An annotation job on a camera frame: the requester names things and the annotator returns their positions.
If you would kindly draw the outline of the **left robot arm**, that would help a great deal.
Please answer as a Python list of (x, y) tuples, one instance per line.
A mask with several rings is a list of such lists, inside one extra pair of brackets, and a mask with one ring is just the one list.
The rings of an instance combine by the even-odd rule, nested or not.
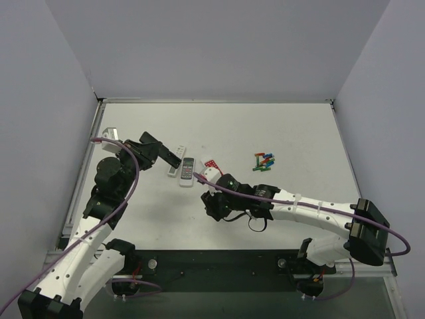
[(152, 137), (133, 142), (96, 138), (112, 157), (96, 167), (94, 188), (63, 254), (38, 275), (40, 282), (18, 299), (23, 318), (82, 318), (90, 301), (118, 272), (129, 273), (136, 265), (133, 244), (114, 240), (92, 259), (116, 228), (139, 180), (152, 167), (162, 143)]

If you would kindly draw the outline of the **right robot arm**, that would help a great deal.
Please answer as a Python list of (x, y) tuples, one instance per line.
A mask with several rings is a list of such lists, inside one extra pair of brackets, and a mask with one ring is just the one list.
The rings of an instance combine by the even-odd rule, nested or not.
[(310, 199), (276, 186), (240, 183), (212, 168), (197, 179), (209, 187), (201, 199), (207, 215), (216, 221), (237, 211), (251, 219), (292, 221), (329, 232), (328, 237), (304, 239), (300, 259), (317, 266), (348, 258), (370, 266), (384, 263), (390, 224), (372, 201), (360, 198), (351, 204)]

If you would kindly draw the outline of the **red white remote control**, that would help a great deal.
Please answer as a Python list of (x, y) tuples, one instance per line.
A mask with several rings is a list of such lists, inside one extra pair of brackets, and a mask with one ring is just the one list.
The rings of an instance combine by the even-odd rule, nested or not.
[(218, 164), (212, 158), (203, 158), (201, 163), (203, 167), (212, 167), (220, 171)]

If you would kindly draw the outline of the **grey white remote control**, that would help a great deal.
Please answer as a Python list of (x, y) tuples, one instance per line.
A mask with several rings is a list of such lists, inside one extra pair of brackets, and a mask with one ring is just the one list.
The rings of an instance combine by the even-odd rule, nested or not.
[(183, 158), (181, 162), (180, 187), (192, 187), (195, 172), (195, 158)]

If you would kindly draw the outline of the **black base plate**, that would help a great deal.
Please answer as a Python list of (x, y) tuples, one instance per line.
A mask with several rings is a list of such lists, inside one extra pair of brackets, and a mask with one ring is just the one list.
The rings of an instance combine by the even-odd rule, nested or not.
[(136, 250), (119, 272), (165, 292), (291, 292), (299, 278), (335, 273), (295, 249)]

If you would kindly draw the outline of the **aluminium frame rail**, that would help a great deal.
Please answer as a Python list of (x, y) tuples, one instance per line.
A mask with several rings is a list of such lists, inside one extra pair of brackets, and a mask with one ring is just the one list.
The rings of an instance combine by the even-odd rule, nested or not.
[[(61, 254), (61, 251), (50, 251), (46, 254), (43, 262), (43, 268), (50, 264), (56, 257)], [(394, 263), (385, 259), (382, 266), (370, 266), (358, 261), (353, 261), (355, 274), (360, 277), (393, 277), (397, 276), (396, 267)], [(349, 276), (351, 270), (351, 264), (348, 259), (337, 261), (334, 264), (336, 273), (333, 276)]]

